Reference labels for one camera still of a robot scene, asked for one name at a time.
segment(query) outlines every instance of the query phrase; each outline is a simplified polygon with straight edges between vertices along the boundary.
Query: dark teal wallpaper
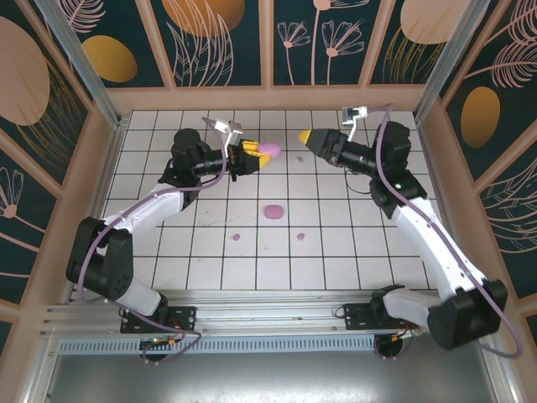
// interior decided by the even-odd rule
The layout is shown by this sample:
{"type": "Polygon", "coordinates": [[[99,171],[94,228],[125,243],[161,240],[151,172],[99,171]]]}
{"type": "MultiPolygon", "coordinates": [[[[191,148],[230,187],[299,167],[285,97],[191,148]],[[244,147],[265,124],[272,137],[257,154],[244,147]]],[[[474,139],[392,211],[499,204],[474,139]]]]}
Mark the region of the dark teal wallpaper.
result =
{"type": "Polygon", "coordinates": [[[20,303],[55,203],[0,150],[0,299],[20,303]]]}
{"type": "Polygon", "coordinates": [[[2,357],[2,351],[6,342],[8,341],[9,331],[12,324],[9,322],[0,321],[0,357],[2,357]]]}
{"type": "Polygon", "coordinates": [[[481,193],[481,200],[517,297],[537,293],[537,143],[481,193]]]}
{"type": "Polygon", "coordinates": [[[275,86],[357,84],[379,0],[274,1],[275,86]]]}
{"type": "Polygon", "coordinates": [[[446,111],[474,179],[537,118],[537,3],[512,1],[446,111]]]}
{"type": "Polygon", "coordinates": [[[0,129],[61,184],[86,107],[12,1],[0,8],[0,35],[0,129]]]}
{"type": "Polygon", "coordinates": [[[176,86],[259,86],[258,0],[151,0],[176,86]]]}

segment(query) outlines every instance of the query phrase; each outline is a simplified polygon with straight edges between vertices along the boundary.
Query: metal base plate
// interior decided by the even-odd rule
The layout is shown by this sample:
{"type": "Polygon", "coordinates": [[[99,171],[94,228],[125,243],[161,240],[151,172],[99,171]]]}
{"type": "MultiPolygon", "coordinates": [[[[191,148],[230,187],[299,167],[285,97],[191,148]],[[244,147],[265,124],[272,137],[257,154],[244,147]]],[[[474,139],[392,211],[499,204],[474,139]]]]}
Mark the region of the metal base plate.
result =
{"type": "MultiPolygon", "coordinates": [[[[173,326],[177,321],[181,329],[194,330],[196,324],[195,306],[170,306],[167,326],[173,326]]],[[[145,334],[145,333],[166,333],[166,331],[153,327],[148,323],[139,320],[131,313],[123,313],[121,327],[122,334],[145,334]]]]}
{"type": "Polygon", "coordinates": [[[377,323],[370,304],[345,304],[343,306],[345,327],[347,330],[388,330],[405,328],[402,319],[388,319],[377,323]]]}

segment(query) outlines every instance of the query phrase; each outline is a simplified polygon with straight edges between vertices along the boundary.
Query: cable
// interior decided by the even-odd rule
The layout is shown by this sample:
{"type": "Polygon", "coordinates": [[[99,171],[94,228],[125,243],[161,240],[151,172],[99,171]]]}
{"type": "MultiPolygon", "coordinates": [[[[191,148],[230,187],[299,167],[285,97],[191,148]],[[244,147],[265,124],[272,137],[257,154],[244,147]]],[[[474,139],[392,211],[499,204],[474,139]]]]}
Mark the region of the cable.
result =
{"type": "Polygon", "coordinates": [[[436,223],[433,222],[430,219],[430,217],[427,216],[427,214],[425,214],[419,207],[417,207],[414,203],[412,203],[410,200],[408,200],[406,197],[404,197],[398,191],[396,191],[394,187],[389,183],[388,179],[386,179],[386,175],[384,174],[383,166],[381,164],[381,155],[382,155],[381,150],[382,150],[382,144],[383,144],[383,139],[384,139],[384,131],[386,130],[386,125],[388,124],[388,117],[389,117],[390,112],[392,112],[393,107],[394,105],[392,103],[389,103],[380,108],[370,109],[370,112],[385,111],[383,121],[380,123],[380,127],[378,129],[377,148],[375,149],[375,160],[377,162],[378,175],[380,176],[380,180],[382,181],[382,183],[384,183],[384,185],[386,186],[386,188],[389,190],[390,193],[392,193],[403,204],[410,207],[412,211],[414,211],[421,218],[423,218],[427,222],[427,224],[435,230],[436,234],[440,237],[442,243],[450,251],[451,256],[453,256],[453,258],[456,260],[457,264],[459,265],[461,270],[464,272],[464,274],[468,277],[471,283],[479,290],[483,298],[485,298],[485,300],[488,302],[491,308],[498,314],[500,319],[505,322],[505,325],[507,326],[508,330],[510,331],[517,345],[517,349],[514,353],[505,353],[505,352],[498,351],[494,348],[490,348],[489,346],[486,346],[479,342],[476,342],[476,344],[479,347],[481,347],[483,350],[488,351],[489,353],[497,354],[498,356],[504,357],[506,359],[517,359],[518,357],[522,355],[523,347],[522,347],[522,340],[520,340],[520,336],[517,333],[516,329],[514,328],[513,323],[511,323],[511,321],[503,313],[502,309],[498,306],[498,304],[485,291],[483,286],[479,284],[479,281],[477,281],[477,279],[473,276],[472,272],[467,268],[464,261],[461,259],[461,256],[459,256],[457,251],[451,245],[447,236],[436,225],[436,223]]]}
{"type": "MultiPolygon", "coordinates": [[[[205,186],[194,186],[194,187],[182,187],[182,188],[174,188],[174,189],[165,189],[165,190],[162,190],[162,191],[156,191],[154,194],[152,195],[149,195],[149,196],[146,196],[144,199],[140,200],[140,201],[137,201],[136,203],[134,203],[130,208],[128,208],[123,214],[121,214],[118,218],[116,218],[114,221],[112,221],[109,225],[107,225],[95,238],[95,240],[93,241],[93,243],[91,244],[90,248],[88,249],[87,251],[87,255],[86,257],[84,258],[84,262],[82,263],[82,267],[81,267],[81,272],[78,276],[78,282],[77,282],[77,286],[78,286],[78,290],[80,291],[80,299],[84,302],[92,302],[92,301],[97,301],[97,300],[102,300],[101,297],[99,298],[96,298],[94,300],[90,300],[88,301],[85,297],[84,297],[84,294],[85,294],[85,290],[84,290],[84,279],[86,277],[86,272],[87,272],[87,267],[90,263],[90,260],[91,260],[91,256],[94,254],[94,252],[96,251],[97,249],[97,246],[98,244],[104,239],[104,237],[107,235],[107,233],[109,233],[110,231],[112,231],[112,229],[114,229],[114,227],[116,225],[118,225],[121,221],[124,221],[125,219],[127,219],[127,217],[135,212],[136,210],[138,210],[141,206],[145,205],[146,203],[148,203],[149,201],[153,200],[156,196],[162,196],[162,195],[166,195],[166,194],[170,194],[170,193],[176,193],[176,192],[182,192],[182,191],[203,191],[205,189],[209,189],[213,186],[215,186],[219,181],[222,180],[222,178],[224,177],[224,174],[226,173],[226,168],[227,168],[227,158],[226,158],[226,146],[224,145],[224,142],[222,141],[222,137],[221,135],[218,133],[218,131],[216,130],[215,128],[215,125],[214,123],[207,119],[207,118],[203,118],[203,121],[207,124],[207,126],[209,126],[211,128],[211,130],[213,131],[213,133],[215,134],[216,136],[216,139],[218,140],[218,145],[220,146],[220,151],[222,152],[222,170],[220,171],[220,173],[218,174],[218,176],[215,178],[214,181],[212,181],[211,183],[205,185],[205,186]]],[[[137,317],[138,319],[148,323],[149,325],[153,326],[153,327],[157,327],[157,328],[160,328],[162,330],[165,330],[166,332],[172,332],[172,333],[181,333],[181,334],[185,334],[185,335],[193,335],[193,336],[196,336],[196,339],[190,343],[190,344],[187,344],[182,350],[180,350],[178,353],[174,353],[174,354],[169,354],[166,358],[164,359],[161,359],[160,362],[168,362],[168,361],[171,361],[172,359],[177,359],[178,357],[180,357],[181,355],[183,355],[189,348],[191,348],[192,346],[194,346],[196,343],[198,343],[201,339],[201,333],[199,332],[194,332],[194,331],[190,331],[190,330],[184,330],[184,329],[177,329],[177,328],[174,328],[174,327],[168,327],[168,326],[165,326],[165,325],[161,325],[160,323],[157,323],[155,321],[152,321],[151,319],[145,317],[144,315],[142,315],[141,313],[139,312],[136,312],[134,310],[131,310],[129,308],[127,308],[126,306],[122,305],[122,304],[119,304],[115,301],[110,301],[112,304],[132,313],[135,317],[137,317]]]]}

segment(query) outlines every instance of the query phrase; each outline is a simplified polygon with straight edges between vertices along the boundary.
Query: pink object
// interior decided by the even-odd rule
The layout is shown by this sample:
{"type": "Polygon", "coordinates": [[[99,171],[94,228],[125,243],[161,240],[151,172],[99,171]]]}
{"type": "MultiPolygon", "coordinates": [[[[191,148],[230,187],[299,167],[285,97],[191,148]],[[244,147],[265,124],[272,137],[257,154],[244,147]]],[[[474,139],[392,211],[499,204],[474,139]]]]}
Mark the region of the pink object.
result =
{"type": "Polygon", "coordinates": [[[279,220],[284,216],[284,208],[275,204],[271,204],[265,207],[265,217],[269,220],[279,220]]]}
{"type": "Polygon", "coordinates": [[[276,143],[259,143],[258,151],[263,154],[268,154],[272,158],[276,158],[279,156],[282,149],[276,143]]]}

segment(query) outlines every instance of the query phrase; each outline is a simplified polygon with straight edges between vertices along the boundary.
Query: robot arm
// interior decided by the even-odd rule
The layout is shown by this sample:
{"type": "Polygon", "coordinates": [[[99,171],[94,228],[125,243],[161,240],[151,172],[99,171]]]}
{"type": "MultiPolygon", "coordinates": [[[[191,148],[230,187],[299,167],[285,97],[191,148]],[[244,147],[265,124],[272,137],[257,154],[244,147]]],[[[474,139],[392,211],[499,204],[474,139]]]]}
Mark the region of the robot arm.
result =
{"type": "MultiPolygon", "coordinates": [[[[343,109],[344,123],[353,125],[351,133],[356,129],[357,120],[365,116],[367,111],[364,112],[363,108],[343,109]]],[[[467,278],[431,224],[410,206],[394,197],[381,181],[374,153],[377,138],[369,148],[367,145],[349,141],[349,138],[338,130],[313,129],[301,133],[300,140],[329,164],[371,177],[369,186],[373,201],[410,239],[434,277],[439,296],[406,290],[402,285],[390,285],[373,292],[371,307],[379,322],[387,317],[401,318],[428,328],[444,349],[455,348],[498,330],[498,314],[467,278]]],[[[400,123],[388,122],[381,159],[388,182],[441,229],[448,244],[465,262],[473,277],[503,310],[507,300],[505,286],[499,280],[489,282],[441,225],[425,190],[406,169],[409,150],[409,130],[400,123]]]]}

